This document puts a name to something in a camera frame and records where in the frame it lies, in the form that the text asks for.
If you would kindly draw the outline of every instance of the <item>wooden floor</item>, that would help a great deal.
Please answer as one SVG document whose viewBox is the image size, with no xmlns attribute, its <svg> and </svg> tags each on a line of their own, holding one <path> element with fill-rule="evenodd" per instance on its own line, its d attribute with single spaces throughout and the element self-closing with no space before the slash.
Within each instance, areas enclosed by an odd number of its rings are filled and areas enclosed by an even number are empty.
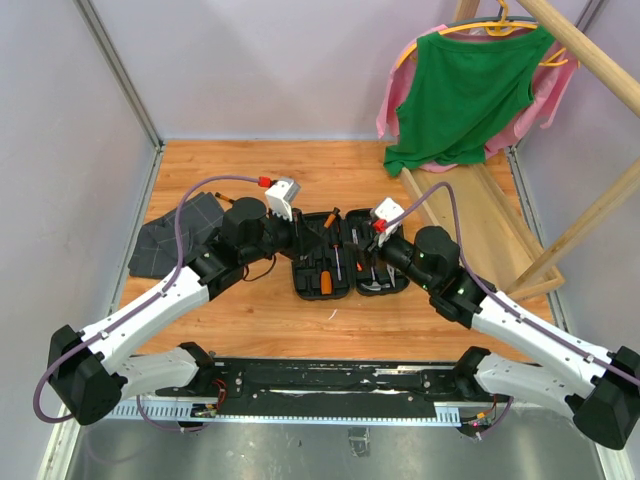
<svg viewBox="0 0 640 480">
<path fill-rule="evenodd" d="M 406 207 L 409 198 L 400 181 L 390 178 L 382 167 L 383 152 L 384 145 L 376 142 L 171 142 L 145 222 L 175 208 L 192 184 L 218 174 L 295 178 L 302 186 L 295 206 L 305 213 L 334 206 L 343 212 L 373 207 L 386 196 Z M 489 167 L 519 209 L 504 156 L 491 159 Z M 264 199 L 263 189 L 245 182 L 218 182 L 205 190 Z M 413 239 L 420 226 L 419 216 L 410 216 L 405 222 L 407 237 Z M 290 263 L 284 257 L 279 260 L 268 277 L 255 283 L 240 282 L 177 320 L 140 353 L 162 352 L 195 341 L 205 350 L 226 356 L 450 361 L 477 345 L 526 360 L 491 337 L 442 319 L 429 305 L 427 295 L 413 285 L 400 294 L 379 298 L 353 291 L 341 300 L 301 300 L 293 290 Z M 257 274 L 267 266 L 266 261 L 260 262 L 252 272 Z M 123 304 L 154 284 L 154 280 L 129 278 Z M 523 305 L 551 320 L 545 297 Z"/>
</svg>

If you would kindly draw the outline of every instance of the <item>tool case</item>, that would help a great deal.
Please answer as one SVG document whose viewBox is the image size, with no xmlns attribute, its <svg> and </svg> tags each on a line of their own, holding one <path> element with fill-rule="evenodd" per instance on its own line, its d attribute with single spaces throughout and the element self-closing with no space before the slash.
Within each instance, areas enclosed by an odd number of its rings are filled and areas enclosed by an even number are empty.
<svg viewBox="0 0 640 480">
<path fill-rule="evenodd" d="M 375 280 L 381 285 L 379 290 L 372 289 L 374 280 L 371 268 L 362 265 L 358 268 L 355 251 L 345 248 L 346 243 L 353 243 L 353 231 L 358 240 L 369 240 L 371 229 L 361 228 L 362 225 L 371 220 L 371 209 L 363 208 L 352 210 L 342 217 L 336 217 L 329 231 L 324 234 L 327 242 L 314 249 L 304 260 L 291 263 L 293 271 L 293 284 L 296 293 L 305 300 L 328 300 L 343 298 L 355 287 L 361 295 L 388 295 L 398 293 L 409 286 L 409 279 L 399 270 L 395 270 L 395 287 L 391 285 L 389 272 L 386 264 L 379 262 L 373 266 Z M 322 234 L 324 223 L 329 218 L 330 212 L 308 213 L 303 215 L 305 223 L 309 228 Z M 402 225 L 396 230 L 403 235 Z M 336 261 L 336 251 L 333 245 L 337 245 L 338 258 L 340 261 L 340 279 L 338 279 L 338 269 Z M 330 294 L 322 294 L 321 274 L 323 270 L 328 270 L 331 275 L 332 291 Z"/>
</svg>

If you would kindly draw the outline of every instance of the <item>white robotic arm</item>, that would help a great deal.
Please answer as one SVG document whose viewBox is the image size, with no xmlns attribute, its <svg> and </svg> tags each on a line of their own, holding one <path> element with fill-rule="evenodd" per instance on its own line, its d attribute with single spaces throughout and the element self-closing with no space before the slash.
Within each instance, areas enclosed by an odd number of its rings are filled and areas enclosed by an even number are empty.
<svg viewBox="0 0 640 480">
<path fill-rule="evenodd" d="M 122 310 L 83 331 L 76 333 L 66 326 L 54 334 L 50 365 L 79 343 L 99 336 L 48 378 L 78 422 L 93 423 L 131 396 L 166 387 L 186 387 L 197 394 L 202 386 L 211 385 L 213 360 L 193 343 L 164 354 L 131 355 L 171 322 L 240 281 L 245 265 L 276 253 L 299 259 L 325 242 L 305 226 L 299 211 L 291 209 L 289 201 L 298 190 L 290 179 L 274 185 L 267 192 L 271 215 L 257 199 L 237 200 L 225 213 L 220 231 L 186 259 L 169 288 L 173 272 Z M 454 368 L 459 389 L 470 397 L 506 394 L 550 408 L 572 417 L 593 440 L 622 448 L 640 415 L 640 396 L 637 385 L 605 367 L 615 364 L 637 377 L 640 356 L 624 347 L 613 354 L 577 339 L 502 292 L 487 295 L 487 287 L 480 288 L 459 265 L 459 246 L 442 228 L 421 229 L 414 243 L 395 234 L 397 224 L 387 223 L 402 211 L 391 199 L 372 211 L 370 228 L 379 235 L 357 246 L 365 257 L 362 261 L 372 256 L 385 261 L 425 289 L 443 317 L 498 338 L 541 365 L 511 362 L 472 347 Z M 153 303 L 107 333 L 109 325 L 154 295 L 159 297 Z M 586 358 L 568 345 L 587 352 Z"/>
</svg>

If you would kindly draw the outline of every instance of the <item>dark gray fabric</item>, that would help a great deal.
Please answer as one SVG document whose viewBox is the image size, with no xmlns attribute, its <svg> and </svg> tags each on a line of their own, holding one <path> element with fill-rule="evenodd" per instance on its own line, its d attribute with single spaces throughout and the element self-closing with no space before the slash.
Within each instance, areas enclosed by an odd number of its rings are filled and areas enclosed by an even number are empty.
<svg viewBox="0 0 640 480">
<path fill-rule="evenodd" d="M 223 213 L 211 193 L 199 193 L 185 203 L 180 216 L 185 255 L 204 243 L 211 231 L 222 223 Z M 129 261 L 131 276 L 164 278 L 176 266 L 175 216 L 176 211 L 172 210 L 142 226 Z"/>
</svg>

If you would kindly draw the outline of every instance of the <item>green shirt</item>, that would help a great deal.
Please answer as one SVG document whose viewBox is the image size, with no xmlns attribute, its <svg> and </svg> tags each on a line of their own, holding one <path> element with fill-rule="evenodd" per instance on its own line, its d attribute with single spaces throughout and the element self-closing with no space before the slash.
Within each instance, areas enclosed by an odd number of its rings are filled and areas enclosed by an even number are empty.
<svg viewBox="0 0 640 480">
<path fill-rule="evenodd" d="M 418 65 L 400 105 L 398 143 L 384 166 L 430 160 L 442 165 L 485 160 L 484 144 L 533 103 L 531 82 L 554 38 L 544 27 L 490 43 L 465 43 L 438 32 L 418 39 Z"/>
</svg>

